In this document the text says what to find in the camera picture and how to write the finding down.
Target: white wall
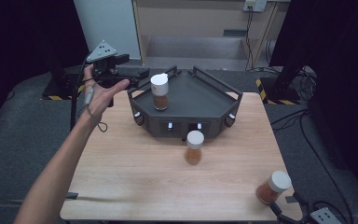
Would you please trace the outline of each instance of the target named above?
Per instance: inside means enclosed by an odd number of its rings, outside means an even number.
[[[89,51],[102,40],[117,50],[141,59],[131,0],[74,0]]]

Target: human arm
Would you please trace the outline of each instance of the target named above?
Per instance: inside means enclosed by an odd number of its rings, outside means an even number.
[[[85,68],[85,78],[92,78],[92,65]],[[55,223],[62,209],[66,193],[89,137],[101,120],[112,97],[123,91],[129,81],[122,80],[110,89],[94,85],[94,80],[85,84],[85,95],[93,88],[89,111],[85,110],[74,129],[69,133],[56,154],[36,179],[25,197],[14,223]]]

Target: bottle with white cap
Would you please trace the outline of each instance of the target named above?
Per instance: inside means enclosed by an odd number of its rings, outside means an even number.
[[[157,110],[168,107],[168,75],[165,73],[154,75],[150,79],[153,93],[153,104]]]
[[[270,204],[275,202],[291,186],[292,180],[286,172],[275,171],[266,182],[257,188],[256,194],[261,202]]]
[[[196,165],[201,160],[201,147],[204,135],[200,131],[191,131],[187,134],[187,151],[185,159],[189,164]]]

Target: power outlet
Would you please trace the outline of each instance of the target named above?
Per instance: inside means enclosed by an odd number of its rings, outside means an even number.
[[[341,224],[341,222],[326,207],[311,213],[310,216],[319,224]]]
[[[117,51],[108,45],[104,40],[92,51],[91,55],[87,58],[88,63],[111,57],[116,55]]]
[[[263,12],[266,9],[267,0],[246,0],[243,11]]]

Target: black backdrop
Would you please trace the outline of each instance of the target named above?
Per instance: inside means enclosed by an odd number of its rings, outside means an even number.
[[[53,63],[82,64],[87,53],[73,1],[0,0],[0,107],[19,82],[50,71]]]
[[[296,57],[300,36],[304,61],[317,75],[312,116],[333,162],[358,178],[358,2],[292,0],[271,65]]]

